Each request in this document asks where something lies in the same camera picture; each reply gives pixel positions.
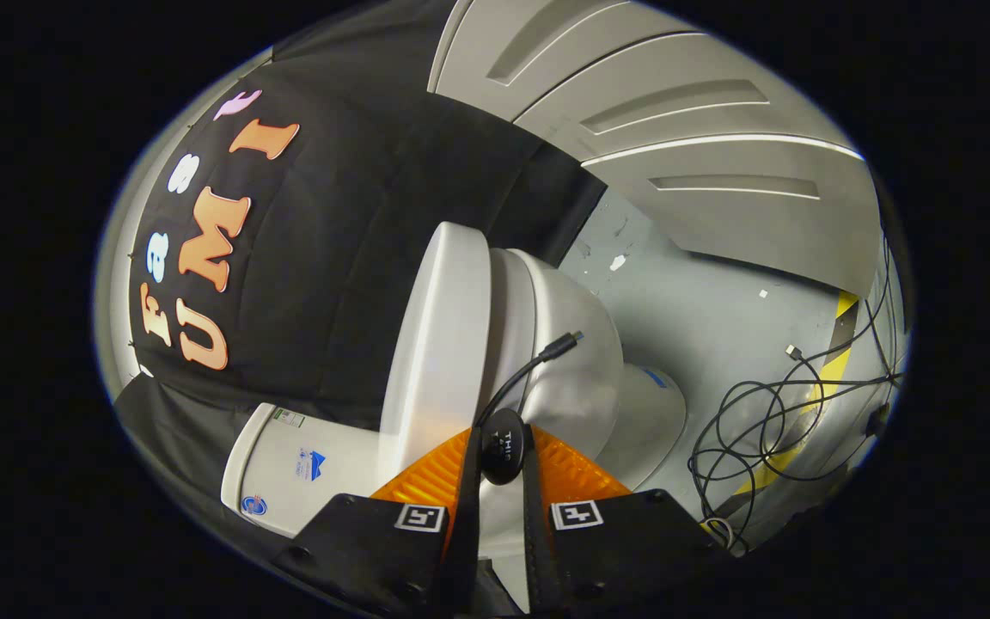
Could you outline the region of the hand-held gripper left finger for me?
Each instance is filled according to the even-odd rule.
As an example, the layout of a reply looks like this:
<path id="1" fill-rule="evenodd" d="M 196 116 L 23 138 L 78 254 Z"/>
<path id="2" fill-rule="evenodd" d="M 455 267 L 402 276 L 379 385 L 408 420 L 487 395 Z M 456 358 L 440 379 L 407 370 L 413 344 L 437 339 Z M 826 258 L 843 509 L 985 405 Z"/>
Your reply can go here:
<path id="1" fill-rule="evenodd" d="M 468 428 L 370 497 L 331 498 L 270 560 L 366 618 L 455 618 L 478 575 L 482 435 Z"/>

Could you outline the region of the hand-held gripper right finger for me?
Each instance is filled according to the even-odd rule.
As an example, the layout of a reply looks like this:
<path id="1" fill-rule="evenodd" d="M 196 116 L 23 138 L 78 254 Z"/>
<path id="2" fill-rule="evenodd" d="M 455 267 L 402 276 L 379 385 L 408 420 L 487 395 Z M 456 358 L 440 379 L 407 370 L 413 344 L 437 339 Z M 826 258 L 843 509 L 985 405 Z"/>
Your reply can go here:
<path id="1" fill-rule="evenodd" d="M 629 490 L 541 428 L 523 440 L 531 616 L 669 618 L 734 563 L 667 491 Z"/>

